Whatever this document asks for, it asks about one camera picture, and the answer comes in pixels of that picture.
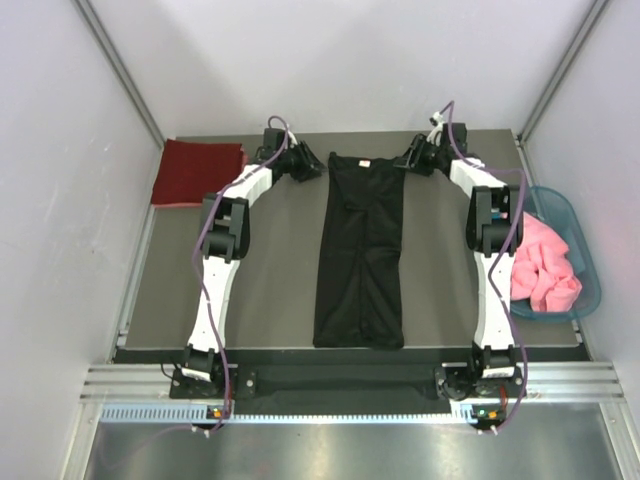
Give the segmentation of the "black t shirt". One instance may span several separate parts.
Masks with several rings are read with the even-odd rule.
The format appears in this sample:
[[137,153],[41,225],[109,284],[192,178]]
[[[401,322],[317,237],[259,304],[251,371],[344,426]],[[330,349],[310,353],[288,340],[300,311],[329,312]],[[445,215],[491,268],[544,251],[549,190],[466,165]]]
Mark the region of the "black t shirt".
[[404,171],[331,153],[328,174],[313,345],[400,349]]

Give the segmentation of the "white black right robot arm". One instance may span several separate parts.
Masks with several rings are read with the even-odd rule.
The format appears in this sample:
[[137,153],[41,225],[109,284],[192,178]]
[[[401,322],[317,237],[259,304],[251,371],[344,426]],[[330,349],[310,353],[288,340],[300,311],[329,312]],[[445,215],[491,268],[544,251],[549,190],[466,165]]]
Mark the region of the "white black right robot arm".
[[468,365],[443,368],[438,388],[454,401],[496,395],[522,380],[510,306],[512,271],[523,236],[521,189],[495,177],[476,158],[458,158],[440,135],[416,135],[394,167],[423,176],[439,171],[469,199],[465,236],[477,269],[478,320]]

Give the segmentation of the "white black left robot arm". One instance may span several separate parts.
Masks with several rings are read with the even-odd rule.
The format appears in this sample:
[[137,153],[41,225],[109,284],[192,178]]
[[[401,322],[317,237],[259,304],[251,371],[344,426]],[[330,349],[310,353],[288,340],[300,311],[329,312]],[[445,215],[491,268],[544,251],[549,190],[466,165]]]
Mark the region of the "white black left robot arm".
[[225,323],[230,294],[251,241],[250,209],[283,176],[297,182],[324,171],[305,142],[287,130],[268,129],[240,174],[202,203],[202,220],[192,262],[200,287],[199,305],[181,362],[181,375],[205,396],[231,395],[231,372],[225,351]]

